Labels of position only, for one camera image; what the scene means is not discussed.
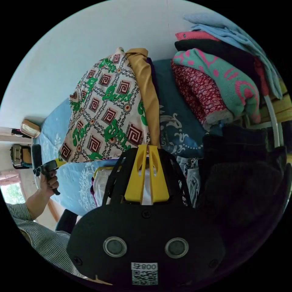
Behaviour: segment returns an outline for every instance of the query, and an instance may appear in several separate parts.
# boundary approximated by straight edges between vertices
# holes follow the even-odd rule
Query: red patterned fabric
[[[231,123],[233,114],[225,106],[215,81],[194,68],[176,65],[171,60],[176,84],[204,129],[220,121]]]

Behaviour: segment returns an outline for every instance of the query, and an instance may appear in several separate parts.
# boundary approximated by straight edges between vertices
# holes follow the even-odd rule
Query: qr code sticker
[[[157,263],[132,262],[133,285],[158,285]]]

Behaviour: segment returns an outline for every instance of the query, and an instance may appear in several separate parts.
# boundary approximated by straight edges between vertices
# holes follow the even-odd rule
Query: purple fabric
[[[158,98],[158,101],[159,101],[158,84],[157,84],[157,79],[156,79],[156,73],[155,73],[155,69],[154,69],[154,66],[153,66],[151,58],[147,58],[146,59],[146,63],[148,63],[150,65],[150,67],[151,67],[152,83],[153,83],[153,85],[155,87],[155,91],[156,91],[157,98]]]

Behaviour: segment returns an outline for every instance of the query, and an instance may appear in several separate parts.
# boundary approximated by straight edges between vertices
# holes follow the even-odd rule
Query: white fabric
[[[95,180],[93,181],[93,191],[97,206],[100,207],[103,203],[104,191],[106,188],[106,182],[111,173],[111,170],[98,170],[96,172]],[[144,192],[142,205],[151,204],[151,193],[150,193],[150,171],[145,170],[145,181],[144,181]]]

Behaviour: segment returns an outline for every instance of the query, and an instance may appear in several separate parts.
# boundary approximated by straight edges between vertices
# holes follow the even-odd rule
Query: yellow plastic bracket
[[[131,176],[125,192],[125,199],[128,202],[137,202],[142,204],[145,180],[147,145],[139,145],[135,162],[132,168]]]
[[[66,161],[60,161],[58,158],[56,158],[55,161],[58,168],[67,163]]]
[[[165,202],[169,199],[169,193],[164,178],[162,165],[160,162],[157,146],[149,146],[149,165],[150,165],[150,191],[152,204]]]

